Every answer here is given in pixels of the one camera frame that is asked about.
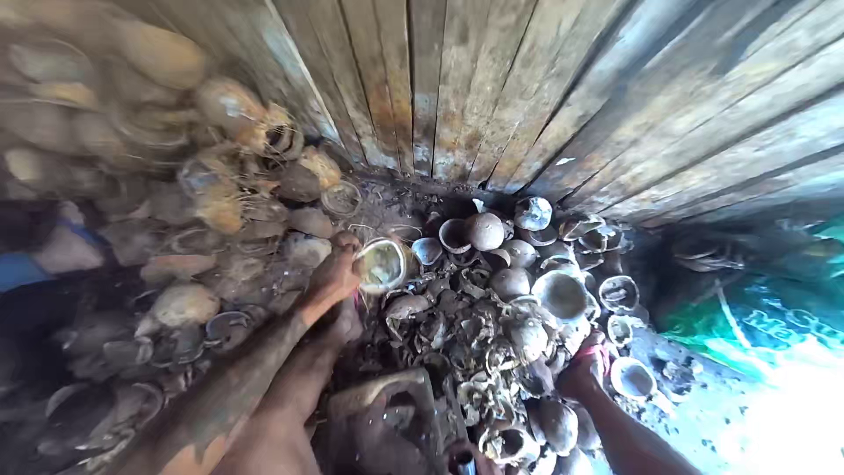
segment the wooden wall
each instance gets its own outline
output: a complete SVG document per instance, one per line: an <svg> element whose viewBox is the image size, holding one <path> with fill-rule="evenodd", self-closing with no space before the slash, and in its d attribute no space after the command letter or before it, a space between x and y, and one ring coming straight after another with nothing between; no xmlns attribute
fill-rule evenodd
<svg viewBox="0 0 844 475"><path fill-rule="evenodd" d="M649 227L844 177L844 0L150 4L361 167Z"/></svg>

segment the blue cloth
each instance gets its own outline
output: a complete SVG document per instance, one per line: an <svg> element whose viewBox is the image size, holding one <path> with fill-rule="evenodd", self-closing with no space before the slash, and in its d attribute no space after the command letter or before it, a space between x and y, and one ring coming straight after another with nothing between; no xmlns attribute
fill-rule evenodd
<svg viewBox="0 0 844 475"><path fill-rule="evenodd" d="M0 254L0 292L52 279L28 254Z"/></svg>

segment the wooden plank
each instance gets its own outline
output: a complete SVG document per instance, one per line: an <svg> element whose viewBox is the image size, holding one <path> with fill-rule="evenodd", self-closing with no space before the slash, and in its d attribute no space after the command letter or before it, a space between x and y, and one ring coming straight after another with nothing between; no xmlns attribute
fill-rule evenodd
<svg viewBox="0 0 844 475"><path fill-rule="evenodd" d="M586 0L538 0L498 104L478 149L468 183L492 174Z"/></svg>
<svg viewBox="0 0 844 475"><path fill-rule="evenodd" d="M608 218L646 221L805 156L844 143L844 92L605 210Z"/></svg>
<svg viewBox="0 0 844 475"><path fill-rule="evenodd" d="M447 181L464 182L468 178L535 3L536 0L491 1L486 33L463 108L454 165Z"/></svg>
<svg viewBox="0 0 844 475"><path fill-rule="evenodd" d="M529 193L557 200L581 186L680 106L694 102L724 45L771 0L703 3L681 17L674 38L587 123L560 152L571 158L547 168Z"/></svg>
<svg viewBox="0 0 844 475"><path fill-rule="evenodd" d="M579 85L533 144L510 178L507 189L520 189L548 163L583 125L636 71L630 71L677 18L695 0L644 0L638 3L619 31L608 38L608 49L590 67Z"/></svg>
<svg viewBox="0 0 844 475"><path fill-rule="evenodd" d="M306 134L337 139L331 116L284 22L264 0L117 2L156 25L194 40L218 63L244 63L265 101L286 107Z"/></svg>
<svg viewBox="0 0 844 475"><path fill-rule="evenodd" d="M513 130L510 141L490 176L487 189L515 193L521 187L508 186L528 150L569 90L587 53L603 31L615 20L628 0L592 0L577 15L553 66L539 86L525 115Z"/></svg>
<svg viewBox="0 0 844 475"><path fill-rule="evenodd" d="M841 14L841 1L818 7L721 79L702 85L698 100L643 136L566 203L606 208L840 83L844 42L806 57L844 33L844 25L833 20Z"/></svg>
<svg viewBox="0 0 844 475"><path fill-rule="evenodd" d="M414 62L414 172L430 176L446 0L409 0Z"/></svg>
<svg viewBox="0 0 844 475"><path fill-rule="evenodd" d="M490 0L449 0L446 6L432 172L438 180L457 174L454 151L489 11Z"/></svg>
<svg viewBox="0 0 844 475"><path fill-rule="evenodd" d="M392 101L373 0L340 0L360 79L366 91L383 166L401 171L398 161Z"/></svg>
<svg viewBox="0 0 844 475"><path fill-rule="evenodd" d="M717 210L683 220L683 223L711 223L725 221L739 217L751 216L754 213L773 208L774 206L797 204L817 199L839 200L844 198L844 188L841 180L844 176L840 171L815 177L805 183L796 184L770 194L763 194L753 199L741 201L735 205L724 206Z"/></svg>
<svg viewBox="0 0 844 475"><path fill-rule="evenodd" d="M308 18L305 0L274 0L287 30L296 42L302 60L310 72L316 88L322 94L322 100L339 134L339 143L345 148L346 155L354 167L365 167L366 158L360 148L358 135L354 131L343 97L334 82L331 65L322 51L319 37Z"/></svg>
<svg viewBox="0 0 844 475"><path fill-rule="evenodd" d="M413 112L410 108L410 52L405 0L375 0L381 50L387 69L398 160L403 173L414 174Z"/></svg>
<svg viewBox="0 0 844 475"><path fill-rule="evenodd" d="M682 220L687 217L702 215L709 211L736 205L749 199L756 199L768 194L774 194L791 187L803 187L807 183L817 183L819 180L827 183L844 183L844 153L810 163L752 183L731 193L726 193L707 201L692 204L677 210L651 218L642 222L644 227L659 227Z"/></svg>
<svg viewBox="0 0 844 475"><path fill-rule="evenodd" d="M304 2L308 7L308 18L319 39L322 52L331 66L334 83L358 135L367 163L374 167L386 167L389 161L383 159L378 148L375 129L372 127L369 107L366 104L366 94L360 83L354 52L349 43L349 33L337 0L296 1Z"/></svg>

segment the human hand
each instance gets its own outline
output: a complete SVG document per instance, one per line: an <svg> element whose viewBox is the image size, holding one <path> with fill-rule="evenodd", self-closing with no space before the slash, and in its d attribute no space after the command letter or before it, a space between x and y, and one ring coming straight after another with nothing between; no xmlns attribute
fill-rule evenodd
<svg viewBox="0 0 844 475"><path fill-rule="evenodd" d="M323 301L329 307L352 295L360 284L354 272L354 255L360 241L351 232L339 232L331 239L332 252L311 274L306 298Z"/></svg>

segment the pile of coconut shells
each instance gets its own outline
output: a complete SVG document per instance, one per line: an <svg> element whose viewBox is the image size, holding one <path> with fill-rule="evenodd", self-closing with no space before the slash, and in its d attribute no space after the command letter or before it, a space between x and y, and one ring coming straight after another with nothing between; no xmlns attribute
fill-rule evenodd
<svg viewBox="0 0 844 475"><path fill-rule="evenodd" d="M426 236L405 249L406 279L382 288L382 330L359 364L378 370L392 355L399 368L425 366L473 442L508 473L591 472L583 451L600 440L555 381L592 328L611 326L622 348L631 322L647 318L621 273L632 242L619 224L555 214L539 197L517 202L514 216L475 204L468 219L432 213ZM617 335L616 320L628 333Z"/></svg>
<svg viewBox="0 0 844 475"><path fill-rule="evenodd" d="M46 401L38 451L96 470L293 303L360 192L185 36L85 0L9 3L0 30L3 197L92 204L146 283L55 335L77 381Z"/></svg>

